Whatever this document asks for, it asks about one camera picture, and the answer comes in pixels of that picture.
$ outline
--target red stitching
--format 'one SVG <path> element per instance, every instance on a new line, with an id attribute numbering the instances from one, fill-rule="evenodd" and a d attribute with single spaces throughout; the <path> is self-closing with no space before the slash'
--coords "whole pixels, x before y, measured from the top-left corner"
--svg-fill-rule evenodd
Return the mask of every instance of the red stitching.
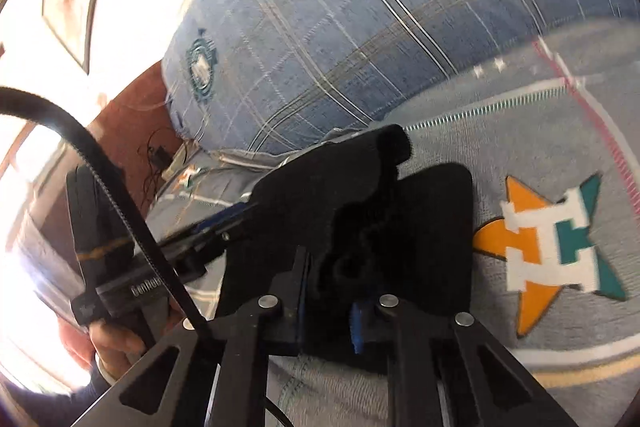
<path id="1" fill-rule="evenodd" d="M 584 97 L 575 89 L 574 84 L 572 84 L 571 80 L 564 74 L 562 68 L 559 66 L 558 62 L 549 57 L 542 49 L 540 49 L 540 44 L 537 41 L 533 42 L 533 47 L 538 52 L 538 55 L 546 60 L 551 68 L 556 72 L 558 76 L 562 78 L 564 82 L 564 87 L 569 91 L 569 93 L 574 97 L 574 99 L 580 104 L 582 109 L 587 113 L 588 118 L 590 118 L 591 123 L 594 124 L 597 131 L 599 131 L 603 140 L 609 147 L 609 152 L 612 155 L 614 163 L 618 168 L 618 172 L 625 183 L 626 193 L 629 197 L 629 202 L 634 209 L 634 213 L 636 214 L 636 221 L 638 225 L 640 225 L 640 190 L 638 190 L 638 185 L 636 184 L 636 179 L 629 168 L 629 165 L 625 159 L 625 155 L 623 154 L 618 142 L 610 133 L 607 128 L 607 124 L 604 123 L 604 120 L 600 117 L 599 114 L 594 110 L 589 102 L 587 102 Z"/>

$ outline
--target gray fabric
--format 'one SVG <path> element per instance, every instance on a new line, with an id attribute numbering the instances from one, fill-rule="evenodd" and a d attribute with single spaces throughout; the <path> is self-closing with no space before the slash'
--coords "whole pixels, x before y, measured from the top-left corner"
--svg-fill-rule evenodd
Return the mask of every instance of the gray fabric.
<path id="1" fill-rule="evenodd" d="M 625 161 L 636 183 L 640 25 L 587 23 L 559 30 L 545 42 L 560 51 L 570 70 L 580 73 L 580 89 L 584 86 L 596 98 L 594 103 L 599 100 L 609 112 L 604 130 L 532 44 L 506 55 L 501 68 L 492 60 L 481 64 L 480 78 L 471 70 L 408 100 L 382 124 L 400 123 L 410 136 L 414 154 L 401 166 L 401 176 L 444 161 L 469 168 L 478 227 L 502 216 L 508 175 L 555 202 L 568 188 L 600 174 L 589 237 L 621 280 L 626 300 L 565 287 L 519 338 L 518 293 L 506 289 L 506 262 L 478 253 L 472 312 L 581 427 L 613 426 L 640 387 L 640 241 L 629 181 L 621 177 L 620 158 L 612 156 L 603 132 L 612 132 L 622 145 L 624 135 L 628 137 L 631 151 L 625 149 Z M 269 159 L 265 168 L 282 160 L 261 158 Z M 231 169 L 216 161 L 203 153 L 192 160 L 214 168 L 198 181 L 194 193 L 238 201 L 265 174 L 264 169 Z M 215 210 L 196 203 L 185 210 L 184 203 L 165 195 L 149 216 L 156 233 L 168 232 L 177 216 L 187 224 Z M 192 295 L 203 299 L 203 309 L 214 310 L 222 271 L 217 267 L 198 282 L 200 293 Z M 306 356 L 271 360 L 268 395 L 297 426 L 381 425 L 386 417 L 383 379 Z M 267 419 L 274 425 L 270 416 Z"/>

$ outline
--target black fabric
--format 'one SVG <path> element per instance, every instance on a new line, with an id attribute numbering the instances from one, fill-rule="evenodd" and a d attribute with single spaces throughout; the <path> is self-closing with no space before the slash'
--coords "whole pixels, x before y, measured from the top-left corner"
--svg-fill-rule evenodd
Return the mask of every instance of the black fabric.
<path id="1" fill-rule="evenodd" d="M 217 316 L 268 292 L 299 245 L 311 258 L 303 350 L 384 373 L 379 353 L 356 356 L 355 301 L 395 293 L 452 315 L 470 301 L 473 191 L 463 166 L 445 164 L 398 182 L 408 138 L 388 126 L 326 144 L 261 180 L 250 203 L 250 241 L 227 250 Z"/>
<path id="2" fill-rule="evenodd" d="M 71 395 L 34 393 L 10 382 L 5 385 L 15 402 L 39 427 L 70 427 L 110 387 L 95 362 L 90 383 Z"/>
<path id="3" fill-rule="evenodd" d="M 124 171 L 116 169 L 124 180 Z M 76 253 L 87 255 L 98 248 L 109 250 L 108 255 L 79 261 L 87 288 L 94 288 L 126 269 L 133 258 L 134 245 L 120 216 L 87 165 L 79 165 L 67 173 L 66 199 Z M 126 243 L 110 248 L 118 241 Z"/>
<path id="4" fill-rule="evenodd" d="M 640 425 L 640 391 L 629 404 L 628 409 L 616 423 L 616 427 L 637 427 Z"/>

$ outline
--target embroidered logo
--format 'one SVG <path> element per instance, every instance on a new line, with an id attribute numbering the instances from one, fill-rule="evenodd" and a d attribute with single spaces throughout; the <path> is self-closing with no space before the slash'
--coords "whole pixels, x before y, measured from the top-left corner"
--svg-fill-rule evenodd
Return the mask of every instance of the embroidered logo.
<path id="1" fill-rule="evenodd" d="M 191 188 L 193 179 L 202 171 L 201 167 L 196 168 L 195 165 L 189 165 L 175 181 L 177 187 Z"/>
<path id="2" fill-rule="evenodd" d="M 204 30 L 199 29 L 197 38 L 187 52 L 191 89 L 196 102 L 207 102 L 213 96 L 213 80 L 218 52 L 213 40 L 206 38 Z"/>
<path id="3" fill-rule="evenodd" d="M 569 188 L 557 203 L 516 178 L 506 181 L 503 216 L 481 227 L 474 248 L 506 261 L 507 291 L 519 292 L 516 333 L 528 334 L 563 288 L 625 300 L 626 294 L 589 236 L 600 176 Z"/>

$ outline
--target blue part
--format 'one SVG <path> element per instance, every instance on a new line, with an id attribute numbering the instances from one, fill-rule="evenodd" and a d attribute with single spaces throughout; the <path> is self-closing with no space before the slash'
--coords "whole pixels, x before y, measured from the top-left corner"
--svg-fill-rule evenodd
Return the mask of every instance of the blue part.
<path id="1" fill-rule="evenodd" d="M 364 339 L 362 338 L 362 310 L 357 303 L 351 305 L 349 329 L 351 330 L 353 351 L 356 355 L 360 355 L 364 350 Z"/>
<path id="2" fill-rule="evenodd" d="M 213 227 L 214 225 L 219 225 L 220 223 L 224 223 L 227 219 L 232 219 L 237 217 L 238 214 L 244 212 L 247 208 L 247 203 L 236 203 L 225 210 L 215 213 L 211 217 L 207 217 L 207 219 L 203 219 L 196 225 L 195 232 L 201 232 L 204 229 L 208 229 L 209 227 Z"/>

